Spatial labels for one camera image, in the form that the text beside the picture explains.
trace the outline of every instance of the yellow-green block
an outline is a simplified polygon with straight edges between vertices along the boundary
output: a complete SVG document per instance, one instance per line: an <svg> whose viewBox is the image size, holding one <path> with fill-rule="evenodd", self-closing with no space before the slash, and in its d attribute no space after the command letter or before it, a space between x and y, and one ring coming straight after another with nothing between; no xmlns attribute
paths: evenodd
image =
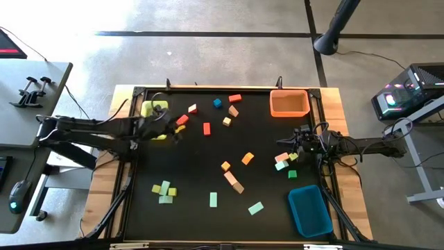
<svg viewBox="0 0 444 250"><path fill-rule="evenodd" d="M176 197L178 195L178 189L175 187L170 187L168 189L168 196Z"/></svg>
<svg viewBox="0 0 444 250"><path fill-rule="evenodd" d="M298 154L297 153L290 153L289 154L290 160L294 161L298 158Z"/></svg>
<svg viewBox="0 0 444 250"><path fill-rule="evenodd" d="M160 192L160 186L159 185L153 185L153 189L151 190L151 192L154 192L154 193L158 194Z"/></svg>

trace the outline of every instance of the red block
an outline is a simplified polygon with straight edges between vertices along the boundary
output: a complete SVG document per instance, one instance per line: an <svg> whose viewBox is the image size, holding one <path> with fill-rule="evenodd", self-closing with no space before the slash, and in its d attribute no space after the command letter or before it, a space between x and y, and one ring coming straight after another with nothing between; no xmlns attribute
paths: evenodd
<svg viewBox="0 0 444 250"><path fill-rule="evenodd" d="M187 122L187 121L188 121L188 116L183 115L182 117L180 117L180 118L176 121L176 124L177 124L178 126L180 126L180 125L185 124L185 122Z"/></svg>
<svg viewBox="0 0 444 250"><path fill-rule="evenodd" d="M240 94L235 94L235 95L229 96L228 100L230 101L230 103L242 101L242 96Z"/></svg>
<svg viewBox="0 0 444 250"><path fill-rule="evenodd" d="M204 122L203 123L203 134L204 135L211 135L210 123L209 122Z"/></svg>

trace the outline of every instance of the blue block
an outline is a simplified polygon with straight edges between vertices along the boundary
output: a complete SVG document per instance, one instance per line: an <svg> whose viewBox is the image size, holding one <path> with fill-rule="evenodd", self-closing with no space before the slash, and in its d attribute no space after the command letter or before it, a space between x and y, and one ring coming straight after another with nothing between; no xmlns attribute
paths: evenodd
<svg viewBox="0 0 444 250"><path fill-rule="evenodd" d="M222 107L222 101L219 100L219 98L216 99L216 100L214 100L214 101L213 101L213 104L214 104L214 107L216 107L216 108L220 108L220 107Z"/></svg>

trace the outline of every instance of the desk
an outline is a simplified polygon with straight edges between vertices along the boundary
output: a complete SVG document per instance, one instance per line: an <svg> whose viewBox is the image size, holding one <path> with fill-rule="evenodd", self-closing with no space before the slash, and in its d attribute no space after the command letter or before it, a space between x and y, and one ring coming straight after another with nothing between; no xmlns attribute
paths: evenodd
<svg viewBox="0 0 444 250"><path fill-rule="evenodd" d="M115 88L112 99L110 114L114 114L124 99L131 99L135 85L118 85ZM190 88L191 86L173 86L173 88ZM198 86L198 88L224 88L221 86ZM323 109L327 122L330 123L330 129L340 131L344 135L348 135L348 128L345 122L344 112L342 108L339 89L337 88L321 88L321 95L323 100ZM128 101L117 117L125 117L128 115L130 109L130 102ZM111 159L111 156L102 157L97 163L101 164ZM352 158L345 158L344 162L353 163ZM91 188L85 206L85 214L83 216L82 227L85 233L90 232L97 223L101 220L103 215L108 210L112 199L112 191L117 175L118 162L113 162L103 166L94 172ZM125 167L123 178L126 177L128 166ZM356 174L348 168L336 166L336 175L339 183L339 191L341 195L343 209L347 212L351 220L359 228L359 230L368 238L372 238L370 224L364 203L364 197L359 185L359 179ZM111 236L117 234L120 223L121 207L116 212L116 218L112 226ZM332 213L332 220L334 224L334 232L337 237L339 234L339 223L336 214Z"/></svg>

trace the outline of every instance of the concrete floor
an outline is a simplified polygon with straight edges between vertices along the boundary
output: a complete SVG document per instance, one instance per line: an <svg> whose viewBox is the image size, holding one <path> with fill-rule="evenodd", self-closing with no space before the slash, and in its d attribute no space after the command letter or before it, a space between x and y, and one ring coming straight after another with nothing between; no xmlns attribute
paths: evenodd
<svg viewBox="0 0 444 250"><path fill-rule="evenodd" d="M15 32L49 60L69 61L67 85L86 112L107 116L117 84L319 86L308 38L97 37L92 31L257 31L309 32L303 0L193 1L0 1L0 24ZM316 29L323 32L339 0L311 0ZM344 33L444 34L441 0L363 0ZM26 47L31 60L40 60ZM378 53L407 66L443 62L443 40L344 40L341 52ZM323 56L329 87L340 88L350 135L380 136L370 98L400 73L381 58ZM64 92L55 114L79 116ZM416 129L413 136L421 136ZM443 145L439 137L434 138ZM424 156L442 151L437 148ZM429 164L439 164L440 159ZM406 157L404 165L412 162ZM376 240L389 244L442 248L444 210L429 201L407 204L405 195L422 192L416 171L402 169L383 156L366 156L359 165L368 216ZM434 188L444 185L444 171L428 172ZM0 245L74 239L86 192L50 190L43 222L26 217L19 232L0 235Z"/></svg>

